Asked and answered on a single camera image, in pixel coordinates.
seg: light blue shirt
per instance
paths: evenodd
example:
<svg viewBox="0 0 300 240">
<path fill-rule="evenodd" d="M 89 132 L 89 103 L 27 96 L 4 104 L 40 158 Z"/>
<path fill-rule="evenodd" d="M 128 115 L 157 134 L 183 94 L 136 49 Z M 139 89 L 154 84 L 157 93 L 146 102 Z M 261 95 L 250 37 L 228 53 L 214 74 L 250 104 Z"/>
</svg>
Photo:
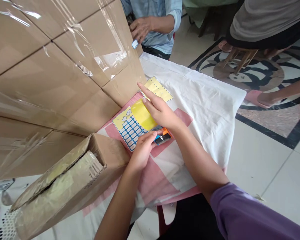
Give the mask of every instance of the light blue shirt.
<svg viewBox="0 0 300 240">
<path fill-rule="evenodd" d="M 171 54 L 173 47 L 173 33 L 178 30 L 181 22 L 182 0 L 121 0 L 126 16 L 133 12 L 140 17 L 174 17 L 174 28 L 168 34 L 149 32 L 142 45 L 158 49 L 165 54 Z"/>
</svg>

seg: sticker sheet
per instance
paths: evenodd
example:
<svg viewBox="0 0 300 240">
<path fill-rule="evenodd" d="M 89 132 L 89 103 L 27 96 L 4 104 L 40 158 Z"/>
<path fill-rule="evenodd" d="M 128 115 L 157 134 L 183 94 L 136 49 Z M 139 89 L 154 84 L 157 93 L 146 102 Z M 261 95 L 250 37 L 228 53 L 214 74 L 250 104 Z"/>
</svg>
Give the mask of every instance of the sticker sheet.
<svg viewBox="0 0 300 240">
<path fill-rule="evenodd" d="M 165 102 L 173 99 L 173 96 L 155 77 L 150 78 L 145 86 L 159 97 L 162 97 Z M 112 122 L 131 152 L 135 149 L 139 136 L 148 132 L 135 120 L 130 107 L 121 112 Z"/>
</svg>

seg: corrugated cardboard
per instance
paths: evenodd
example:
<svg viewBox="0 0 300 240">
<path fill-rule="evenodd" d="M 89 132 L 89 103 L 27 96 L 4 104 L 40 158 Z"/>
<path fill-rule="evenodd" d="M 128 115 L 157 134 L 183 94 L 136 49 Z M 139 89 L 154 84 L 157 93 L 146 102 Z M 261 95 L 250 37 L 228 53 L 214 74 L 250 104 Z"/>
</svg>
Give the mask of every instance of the corrugated cardboard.
<svg viewBox="0 0 300 240">
<path fill-rule="evenodd" d="M 93 202 L 124 171 L 120 141 L 92 134 L 30 185 L 11 207 L 18 236 L 32 239 Z"/>
<path fill-rule="evenodd" d="M 49 39 L 8 1 L 0 1 L 0 74 Z"/>
<path fill-rule="evenodd" d="M 88 136 L 120 107 L 53 43 L 0 76 L 0 116 Z"/>
<path fill-rule="evenodd" d="M 82 140 L 0 117 L 0 179 L 42 174 Z"/>
<path fill-rule="evenodd" d="M 12 0 L 29 19 L 35 23 L 50 39 L 65 32 L 68 27 L 77 25 L 86 17 L 100 9 L 101 6 L 111 2 L 111 0 L 62 0 L 62 1 L 42 1 L 42 0 Z M 36 13 L 40 18 L 31 16 L 29 13 Z"/>
<path fill-rule="evenodd" d="M 138 44 L 138 46 L 136 47 L 136 51 L 137 51 L 138 56 L 140 57 L 141 54 L 143 53 L 143 49 L 142 49 L 141 44 Z"/>
<path fill-rule="evenodd" d="M 108 82 L 102 89 L 120 107 L 123 107 L 133 95 L 139 91 L 136 79 L 142 77 L 138 82 L 147 81 L 139 59 L 131 61 L 118 75 Z"/>
<path fill-rule="evenodd" d="M 99 11 L 80 23 L 82 30 L 73 29 L 54 40 L 75 63 L 92 73 L 91 78 L 100 87 L 138 59 L 131 45 L 133 40 L 121 1 L 115 0 L 104 11 L 113 29 L 109 27 L 103 12 Z M 130 78 L 135 78 L 135 82 L 143 81 L 137 73 L 130 72 Z"/>
</svg>

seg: person's hand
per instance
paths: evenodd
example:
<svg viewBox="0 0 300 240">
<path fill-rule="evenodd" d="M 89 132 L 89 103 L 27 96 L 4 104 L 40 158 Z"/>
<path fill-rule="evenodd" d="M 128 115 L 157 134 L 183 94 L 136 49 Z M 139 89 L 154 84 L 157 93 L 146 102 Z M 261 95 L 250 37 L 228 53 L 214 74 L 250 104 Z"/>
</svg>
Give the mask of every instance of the person's hand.
<svg viewBox="0 0 300 240">
<path fill-rule="evenodd" d="M 181 119 L 172 111 L 161 97 L 155 95 L 142 83 L 137 82 L 137 85 L 144 95 L 150 99 L 151 102 L 146 98 L 142 99 L 142 102 L 157 124 L 170 130 L 179 128 L 179 126 L 183 124 Z"/>
<path fill-rule="evenodd" d="M 157 145 L 154 142 L 157 134 L 157 131 L 151 131 L 138 138 L 137 146 L 133 151 L 129 165 L 133 165 L 138 170 L 146 167 L 150 152 Z"/>
<path fill-rule="evenodd" d="M 151 17 L 137 18 L 130 25 L 133 40 L 142 43 L 147 34 L 152 31 Z"/>
</svg>

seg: purple shirt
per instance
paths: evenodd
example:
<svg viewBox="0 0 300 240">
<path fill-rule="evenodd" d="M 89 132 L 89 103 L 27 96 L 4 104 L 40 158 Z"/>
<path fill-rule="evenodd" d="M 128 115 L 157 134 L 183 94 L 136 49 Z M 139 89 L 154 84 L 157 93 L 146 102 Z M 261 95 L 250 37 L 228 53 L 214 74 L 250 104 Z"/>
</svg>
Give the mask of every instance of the purple shirt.
<svg viewBox="0 0 300 240">
<path fill-rule="evenodd" d="M 300 226 L 273 211 L 233 183 L 210 199 L 219 230 L 227 240 L 300 239 Z"/>
</svg>

